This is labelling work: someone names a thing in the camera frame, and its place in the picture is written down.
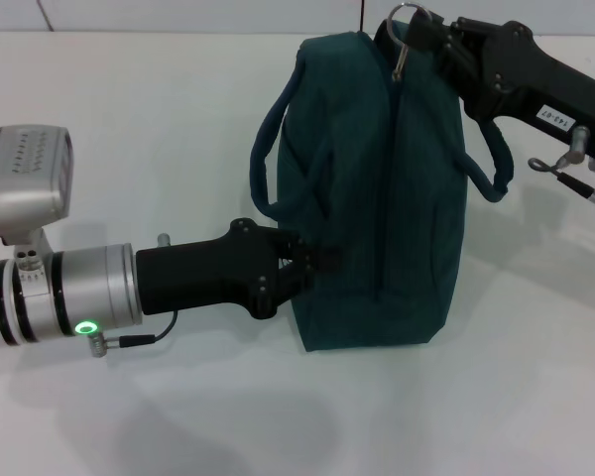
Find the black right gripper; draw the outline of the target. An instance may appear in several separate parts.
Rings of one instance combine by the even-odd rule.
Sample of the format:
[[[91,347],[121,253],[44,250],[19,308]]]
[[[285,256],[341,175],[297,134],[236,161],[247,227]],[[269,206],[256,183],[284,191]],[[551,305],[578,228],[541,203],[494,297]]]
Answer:
[[[456,43],[463,47],[442,47]],[[525,25],[503,25],[417,10],[406,45],[436,51],[437,71],[476,120],[511,117],[568,144],[577,126],[589,129],[595,159],[595,79],[546,54]]]

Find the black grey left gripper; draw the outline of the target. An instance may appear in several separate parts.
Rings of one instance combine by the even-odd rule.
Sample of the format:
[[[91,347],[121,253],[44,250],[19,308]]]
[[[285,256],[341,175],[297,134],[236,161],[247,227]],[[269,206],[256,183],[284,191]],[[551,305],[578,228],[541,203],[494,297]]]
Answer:
[[[313,287],[315,272],[339,271],[342,256],[297,233],[236,218],[218,238],[140,250],[135,262],[145,315],[233,303],[271,318]]]

